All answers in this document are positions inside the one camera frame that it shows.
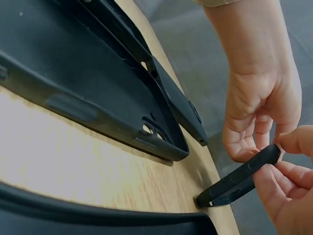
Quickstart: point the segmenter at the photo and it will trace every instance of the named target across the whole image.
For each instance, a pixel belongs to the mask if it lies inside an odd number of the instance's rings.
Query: wrist
[[[279,0],[240,0],[204,8],[239,74],[286,70],[293,63]]]

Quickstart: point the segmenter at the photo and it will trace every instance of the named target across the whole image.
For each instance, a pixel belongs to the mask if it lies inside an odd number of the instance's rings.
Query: black silicone phone case
[[[72,0],[62,0],[74,4]],[[113,0],[77,0],[89,10],[127,48],[138,62],[144,62],[151,76],[167,95],[178,122],[202,146],[208,138],[195,106],[188,101],[151,52],[140,31]]]
[[[0,230],[8,235],[217,235],[204,213],[106,209],[61,201],[0,183]]]
[[[271,144],[251,160],[204,190],[197,198],[199,207],[218,207],[232,203],[255,188],[252,174],[265,164],[277,163],[280,156],[277,145]]]
[[[158,83],[85,9],[55,0],[5,0],[0,29],[0,85],[154,156],[188,156]]]

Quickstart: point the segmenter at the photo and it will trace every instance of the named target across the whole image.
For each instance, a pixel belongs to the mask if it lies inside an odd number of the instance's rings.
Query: gray carpet
[[[221,177],[233,171],[222,146],[227,60],[202,8],[193,0],[135,0],[150,21],[185,91],[195,103],[209,136],[209,149]],[[282,0],[303,89],[300,124],[313,124],[313,1]],[[312,167],[310,158],[286,155],[286,161]],[[252,191],[232,205],[242,235],[273,235],[275,228]]]

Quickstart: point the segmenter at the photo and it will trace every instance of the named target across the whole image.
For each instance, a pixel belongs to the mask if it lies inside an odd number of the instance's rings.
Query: wooden table
[[[179,85],[149,22],[132,0],[117,3]],[[153,212],[196,212],[193,197],[219,180],[207,147],[186,131],[190,156],[161,160],[95,133],[0,87],[0,180],[77,203]],[[239,234],[230,206],[210,209],[221,235]]]

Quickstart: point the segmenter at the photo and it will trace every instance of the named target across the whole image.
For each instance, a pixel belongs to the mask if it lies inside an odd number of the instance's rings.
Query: sleeve
[[[207,6],[207,7],[214,7],[214,6],[220,6],[232,2],[236,2],[239,0],[195,0],[197,4]]]

